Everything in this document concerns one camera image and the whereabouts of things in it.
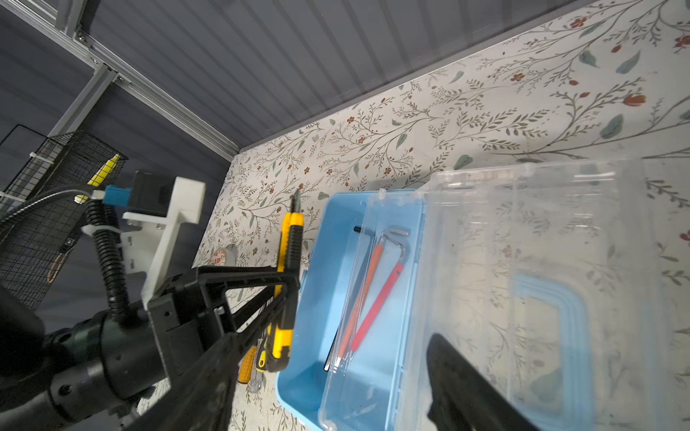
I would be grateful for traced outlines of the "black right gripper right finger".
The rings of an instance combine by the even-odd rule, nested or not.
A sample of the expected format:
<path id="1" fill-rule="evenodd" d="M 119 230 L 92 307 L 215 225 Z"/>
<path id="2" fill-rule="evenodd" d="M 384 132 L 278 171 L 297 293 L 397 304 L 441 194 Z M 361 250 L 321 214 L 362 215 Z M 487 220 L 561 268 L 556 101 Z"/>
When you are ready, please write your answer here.
<path id="1" fill-rule="evenodd" d="M 537 431 L 442 335 L 431 336 L 426 360 L 438 430 Z"/>

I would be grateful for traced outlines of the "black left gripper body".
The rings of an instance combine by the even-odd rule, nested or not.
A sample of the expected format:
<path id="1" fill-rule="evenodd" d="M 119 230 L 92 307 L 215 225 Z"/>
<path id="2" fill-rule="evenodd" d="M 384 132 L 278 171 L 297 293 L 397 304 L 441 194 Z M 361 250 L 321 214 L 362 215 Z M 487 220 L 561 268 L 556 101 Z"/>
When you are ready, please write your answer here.
<path id="1" fill-rule="evenodd" d="M 48 334 L 41 319 L 1 291 L 1 420 L 79 423 L 95 414 L 126 415 L 163 379 L 180 380 L 220 338 L 211 314 L 220 291 L 200 289 L 196 269 L 170 278 L 145 308 L 118 323 L 108 311 Z"/>

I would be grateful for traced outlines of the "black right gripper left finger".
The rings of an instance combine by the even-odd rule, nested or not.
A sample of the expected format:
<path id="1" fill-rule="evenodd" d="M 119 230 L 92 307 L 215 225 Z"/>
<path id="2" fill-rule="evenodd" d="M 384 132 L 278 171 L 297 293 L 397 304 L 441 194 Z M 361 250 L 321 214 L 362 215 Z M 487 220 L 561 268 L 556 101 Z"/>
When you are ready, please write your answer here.
<path id="1" fill-rule="evenodd" d="M 127 429 L 227 430 L 240 362 L 290 299 L 290 294 L 280 294 L 242 332 L 230 332 L 221 337 L 181 382 L 172 384 L 171 389 Z"/>

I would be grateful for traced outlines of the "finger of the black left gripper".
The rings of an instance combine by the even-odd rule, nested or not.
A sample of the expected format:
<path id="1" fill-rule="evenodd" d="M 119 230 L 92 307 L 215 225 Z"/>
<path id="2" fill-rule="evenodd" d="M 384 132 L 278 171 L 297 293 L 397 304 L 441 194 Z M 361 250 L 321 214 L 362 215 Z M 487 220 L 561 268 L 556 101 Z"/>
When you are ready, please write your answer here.
<path id="1" fill-rule="evenodd" d="M 196 276 L 197 287 L 208 291 L 261 286 L 281 286 L 289 293 L 298 293 L 300 290 L 296 272 L 278 271 L 273 267 L 204 266 L 196 269 Z"/>
<path id="2" fill-rule="evenodd" d="M 248 301 L 232 311 L 236 332 L 261 334 L 271 327 L 272 332 L 294 329 L 294 293 L 281 286 L 262 287 Z"/>

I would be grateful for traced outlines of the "yellow black utility knife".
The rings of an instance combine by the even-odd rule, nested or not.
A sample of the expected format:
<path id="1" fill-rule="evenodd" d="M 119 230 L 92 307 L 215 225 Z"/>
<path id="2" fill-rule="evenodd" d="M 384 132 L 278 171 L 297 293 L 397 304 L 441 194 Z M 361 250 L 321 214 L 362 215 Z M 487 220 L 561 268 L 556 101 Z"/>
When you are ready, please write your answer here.
<path id="1" fill-rule="evenodd" d="M 285 215 L 280 238 L 278 271 L 291 276 L 287 285 L 276 285 L 274 296 L 286 296 L 276 320 L 271 323 L 264 342 L 262 354 L 263 369 L 278 373 L 289 364 L 292 350 L 293 331 L 298 308 L 299 271 L 301 266 L 304 215 L 301 213 L 300 190 L 290 198 L 289 212 Z"/>

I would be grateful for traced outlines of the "light blue plastic tool box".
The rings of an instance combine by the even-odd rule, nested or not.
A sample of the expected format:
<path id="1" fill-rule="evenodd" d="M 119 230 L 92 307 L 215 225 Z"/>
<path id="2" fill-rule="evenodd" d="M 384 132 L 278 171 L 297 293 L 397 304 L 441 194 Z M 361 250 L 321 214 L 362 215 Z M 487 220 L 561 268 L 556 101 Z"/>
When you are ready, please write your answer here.
<path id="1" fill-rule="evenodd" d="M 280 404 L 313 430 L 392 430 L 420 258 L 424 203 L 413 190 L 334 195 L 302 278 L 293 353 L 279 373 Z M 350 287 L 375 233 L 359 291 Z M 357 298 L 350 323 L 349 293 Z M 340 359 L 323 371 L 339 328 Z"/>

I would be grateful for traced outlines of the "black hex key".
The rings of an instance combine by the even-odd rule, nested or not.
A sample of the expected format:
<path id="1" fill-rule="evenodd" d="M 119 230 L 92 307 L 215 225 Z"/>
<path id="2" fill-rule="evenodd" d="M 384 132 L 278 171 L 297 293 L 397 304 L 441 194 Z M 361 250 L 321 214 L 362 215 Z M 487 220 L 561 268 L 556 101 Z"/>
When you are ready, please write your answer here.
<path id="1" fill-rule="evenodd" d="M 354 291 L 359 291 L 359 289 L 360 289 L 359 286 L 361 285 L 362 280 L 365 278 L 367 270 L 368 270 L 368 261 L 369 261 L 370 256 L 371 256 L 372 242 L 374 242 L 375 233 L 370 229 L 362 229 L 361 226 L 355 226 L 353 228 L 353 230 L 356 233 L 364 233 L 364 235 L 366 235 L 368 237 L 368 247 L 366 249 L 366 253 L 365 253 L 364 257 L 362 259 L 357 258 L 357 260 L 355 260 L 356 263 L 359 263 L 359 272 L 357 274 L 357 278 L 354 279 L 354 283 L 350 286 L 350 287 L 354 288 Z M 355 303 L 357 303 L 357 301 L 358 301 L 357 298 L 352 293 L 349 293 L 348 301 L 344 304 L 345 307 L 343 308 L 343 311 L 348 313 L 348 317 L 343 318 L 343 321 L 345 321 L 345 323 L 350 323 L 350 320 L 351 320 L 350 316 L 352 314 L 352 310 L 354 309 Z M 325 372 L 329 372 L 331 369 L 332 363 L 338 362 L 340 359 L 340 354 L 338 353 L 338 350 L 339 350 L 340 342 L 342 339 L 342 337 L 341 337 L 341 329 L 342 328 L 344 328 L 343 324 L 341 324 L 339 326 L 339 328 L 338 328 L 338 330 L 337 330 L 337 332 L 333 338 L 332 346 L 329 350 L 328 357 L 325 361 L 325 364 L 323 365 L 323 371 L 325 371 Z"/>

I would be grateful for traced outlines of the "brown tape roll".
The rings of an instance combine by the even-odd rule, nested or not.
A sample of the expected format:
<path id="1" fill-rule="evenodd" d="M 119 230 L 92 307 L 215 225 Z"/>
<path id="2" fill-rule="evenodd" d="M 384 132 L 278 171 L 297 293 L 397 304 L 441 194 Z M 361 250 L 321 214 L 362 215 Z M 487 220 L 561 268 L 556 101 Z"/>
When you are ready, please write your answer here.
<path id="1" fill-rule="evenodd" d="M 218 248 L 210 257 L 211 266 L 235 267 L 237 263 L 238 251 L 235 244 L 230 244 L 223 248 Z"/>

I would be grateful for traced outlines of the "yellow marker in basket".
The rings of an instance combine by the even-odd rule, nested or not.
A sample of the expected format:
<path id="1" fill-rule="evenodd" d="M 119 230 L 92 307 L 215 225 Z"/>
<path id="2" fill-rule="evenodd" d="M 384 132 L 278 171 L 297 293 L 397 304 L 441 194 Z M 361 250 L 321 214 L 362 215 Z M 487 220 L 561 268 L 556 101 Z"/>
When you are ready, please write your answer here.
<path id="1" fill-rule="evenodd" d="M 115 154 L 111 159 L 102 165 L 102 167 L 96 172 L 96 174 L 93 175 L 87 184 L 95 188 L 103 185 L 109 174 L 112 173 L 118 166 L 120 159 L 121 155 Z"/>

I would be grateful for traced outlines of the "red handled screwdriver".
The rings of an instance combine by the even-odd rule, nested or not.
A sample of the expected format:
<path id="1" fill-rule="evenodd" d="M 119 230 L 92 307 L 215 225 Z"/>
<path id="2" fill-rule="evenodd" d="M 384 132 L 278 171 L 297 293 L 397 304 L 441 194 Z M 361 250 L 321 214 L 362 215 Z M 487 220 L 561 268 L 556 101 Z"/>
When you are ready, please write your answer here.
<path id="1" fill-rule="evenodd" d="M 260 364 L 262 355 L 264 353 L 264 338 L 260 338 L 257 341 L 257 345 L 254 352 L 253 358 L 253 370 L 248 384 L 249 393 L 256 394 L 259 393 L 266 386 L 266 377 L 264 366 Z"/>

